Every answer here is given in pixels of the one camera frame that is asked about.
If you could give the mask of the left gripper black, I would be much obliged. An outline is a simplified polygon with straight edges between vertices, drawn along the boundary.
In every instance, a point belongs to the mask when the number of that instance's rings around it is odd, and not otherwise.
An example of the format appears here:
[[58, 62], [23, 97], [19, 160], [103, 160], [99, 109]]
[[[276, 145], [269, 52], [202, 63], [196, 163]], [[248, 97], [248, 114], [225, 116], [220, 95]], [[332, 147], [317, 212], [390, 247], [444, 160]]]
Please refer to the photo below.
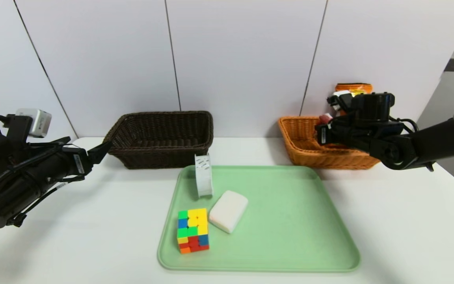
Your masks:
[[106, 141], [86, 151], [65, 147], [23, 170], [23, 179], [32, 190], [44, 194], [60, 182], [84, 180], [93, 164], [100, 164], [112, 147]]

